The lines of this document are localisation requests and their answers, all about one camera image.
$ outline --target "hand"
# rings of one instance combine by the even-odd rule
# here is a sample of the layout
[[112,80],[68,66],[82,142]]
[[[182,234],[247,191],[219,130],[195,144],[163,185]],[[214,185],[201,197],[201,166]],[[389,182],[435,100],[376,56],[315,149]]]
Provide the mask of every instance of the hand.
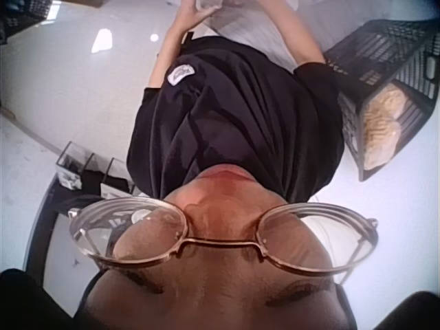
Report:
[[201,22],[212,16],[220,6],[214,6],[198,10],[196,0],[181,0],[179,11],[173,23],[173,28],[180,32],[188,32]]

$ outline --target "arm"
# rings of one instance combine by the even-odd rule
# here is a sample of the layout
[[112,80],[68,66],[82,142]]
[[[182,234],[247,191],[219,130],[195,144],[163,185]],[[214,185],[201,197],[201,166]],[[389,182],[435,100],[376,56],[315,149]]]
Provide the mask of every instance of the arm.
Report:
[[285,0],[258,0],[258,2],[278,28],[298,66],[310,62],[325,63],[313,36]]
[[164,42],[157,57],[148,87],[160,88],[164,83],[165,73],[179,56],[182,40],[189,30],[214,14],[219,7],[198,10],[196,0],[181,0],[181,5],[174,23],[166,33]]

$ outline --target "forearm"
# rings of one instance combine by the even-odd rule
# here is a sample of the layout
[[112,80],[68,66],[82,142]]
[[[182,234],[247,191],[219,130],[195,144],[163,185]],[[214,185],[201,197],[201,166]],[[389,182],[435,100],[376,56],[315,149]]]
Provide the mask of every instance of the forearm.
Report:
[[325,63],[317,42],[285,0],[258,0],[258,2],[278,28],[287,49],[298,65],[309,62]]
[[180,47],[185,32],[180,29],[171,27],[166,33],[164,42],[157,57],[156,64],[153,68],[153,73],[150,77],[148,87],[160,88],[165,80],[165,73],[173,64],[174,60],[179,56]]

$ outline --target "black mesh basket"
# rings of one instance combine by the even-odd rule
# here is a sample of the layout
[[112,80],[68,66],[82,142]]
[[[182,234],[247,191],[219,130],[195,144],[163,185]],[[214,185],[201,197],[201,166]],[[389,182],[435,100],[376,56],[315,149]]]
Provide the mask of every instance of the black mesh basket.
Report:
[[46,20],[52,0],[4,0],[5,39]]
[[344,116],[344,138],[355,158],[360,181],[383,166],[364,170],[364,110],[388,83],[408,97],[397,119],[402,132],[395,155],[420,131],[434,111],[439,93],[439,20],[369,21],[329,49]]

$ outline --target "mouth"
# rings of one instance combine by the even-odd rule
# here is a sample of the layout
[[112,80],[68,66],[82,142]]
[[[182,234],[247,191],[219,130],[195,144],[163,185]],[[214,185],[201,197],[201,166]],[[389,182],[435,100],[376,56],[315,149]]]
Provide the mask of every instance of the mouth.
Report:
[[246,170],[235,165],[216,165],[204,170],[197,176],[197,179],[235,179],[256,182],[255,178]]

